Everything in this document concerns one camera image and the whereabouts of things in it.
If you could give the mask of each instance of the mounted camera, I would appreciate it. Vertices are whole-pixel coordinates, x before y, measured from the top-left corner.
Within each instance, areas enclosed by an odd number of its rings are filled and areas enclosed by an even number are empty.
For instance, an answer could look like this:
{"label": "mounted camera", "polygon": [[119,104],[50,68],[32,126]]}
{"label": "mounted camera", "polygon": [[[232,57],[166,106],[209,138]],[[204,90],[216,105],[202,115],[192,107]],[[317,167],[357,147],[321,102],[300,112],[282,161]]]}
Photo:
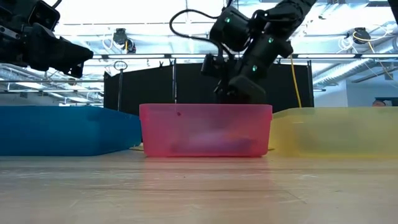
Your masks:
{"label": "mounted camera", "polygon": [[60,19],[53,7],[38,0],[0,0],[0,63],[39,71],[50,67],[81,78],[93,52],[60,37],[53,30]]}
{"label": "mounted camera", "polygon": [[125,28],[118,28],[113,34],[113,42],[118,44],[122,50],[126,50],[127,54],[135,54],[137,52],[136,44],[127,37]]}

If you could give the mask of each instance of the black backdrop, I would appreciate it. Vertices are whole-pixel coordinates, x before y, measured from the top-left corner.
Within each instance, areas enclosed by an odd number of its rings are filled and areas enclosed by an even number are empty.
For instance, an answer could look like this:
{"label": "black backdrop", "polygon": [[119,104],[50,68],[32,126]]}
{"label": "black backdrop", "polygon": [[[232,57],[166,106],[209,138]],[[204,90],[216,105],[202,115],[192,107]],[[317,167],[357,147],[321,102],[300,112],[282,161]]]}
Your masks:
{"label": "black backdrop", "polygon": [[[213,90],[218,80],[200,75],[201,64],[177,64],[177,103],[214,103]],[[312,73],[310,67],[295,65],[298,92],[303,107],[313,107]],[[274,112],[299,107],[291,65],[273,64],[267,78],[259,82],[267,92],[267,104]]]}
{"label": "black backdrop", "polygon": [[[214,103],[213,90],[218,80],[200,75],[201,64],[175,65],[177,103]],[[295,65],[298,90],[302,106],[313,106],[312,73],[310,67]],[[173,68],[150,68],[125,72],[122,86],[121,111],[139,115],[143,103],[173,103]],[[116,110],[118,107],[119,75],[104,78],[104,107]],[[268,104],[274,112],[299,106],[295,94],[290,65],[274,64],[269,75],[259,83],[266,92]]]}
{"label": "black backdrop", "polygon": [[[173,68],[149,68],[124,72],[121,111],[139,115],[143,103],[174,103]],[[119,75],[104,75],[104,107],[118,109]]]}
{"label": "black backdrop", "polygon": [[390,4],[391,11],[394,14],[394,17],[398,23],[398,1],[397,0],[388,0],[388,3]]}

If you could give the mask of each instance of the wooden table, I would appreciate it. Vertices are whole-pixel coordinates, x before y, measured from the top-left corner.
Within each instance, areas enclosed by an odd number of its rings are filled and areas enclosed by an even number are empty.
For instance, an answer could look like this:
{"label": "wooden table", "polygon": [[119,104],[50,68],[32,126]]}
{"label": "wooden table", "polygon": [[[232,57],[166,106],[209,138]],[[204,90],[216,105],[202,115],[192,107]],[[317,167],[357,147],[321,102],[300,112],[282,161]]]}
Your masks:
{"label": "wooden table", "polygon": [[0,157],[0,223],[397,223],[398,161]]}

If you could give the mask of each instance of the black robotic arm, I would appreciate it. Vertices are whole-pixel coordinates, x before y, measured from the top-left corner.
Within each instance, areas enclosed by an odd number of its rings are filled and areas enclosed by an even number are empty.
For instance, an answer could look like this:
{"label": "black robotic arm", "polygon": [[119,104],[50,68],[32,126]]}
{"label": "black robotic arm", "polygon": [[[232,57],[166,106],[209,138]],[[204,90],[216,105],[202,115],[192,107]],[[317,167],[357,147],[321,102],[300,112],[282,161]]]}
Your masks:
{"label": "black robotic arm", "polygon": [[53,34],[60,14],[39,0],[0,0],[0,63],[47,71],[50,67],[81,78],[93,52]]}
{"label": "black robotic arm", "polygon": [[[206,55],[201,73],[220,79],[215,90],[218,103],[265,103],[266,93],[257,82],[267,76],[278,55],[286,58],[293,53],[288,39],[316,0],[282,0],[272,9],[257,10],[251,18],[231,6],[231,2],[220,16],[212,17],[217,21],[210,30],[209,42],[218,46],[219,53]],[[175,17],[170,20],[171,30],[186,37],[172,29]],[[220,52],[227,51],[226,47],[235,52],[246,51],[238,61],[233,57],[225,60]]]}

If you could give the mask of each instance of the pink plastic bin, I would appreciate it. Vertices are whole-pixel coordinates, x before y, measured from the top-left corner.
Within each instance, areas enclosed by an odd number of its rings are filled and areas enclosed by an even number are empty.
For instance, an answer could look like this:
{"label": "pink plastic bin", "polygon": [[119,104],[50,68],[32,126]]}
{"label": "pink plastic bin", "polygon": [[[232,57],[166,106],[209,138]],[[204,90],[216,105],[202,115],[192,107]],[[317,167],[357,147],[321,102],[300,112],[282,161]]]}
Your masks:
{"label": "pink plastic bin", "polygon": [[140,120],[150,157],[260,157],[268,152],[272,106],[145,104]]}

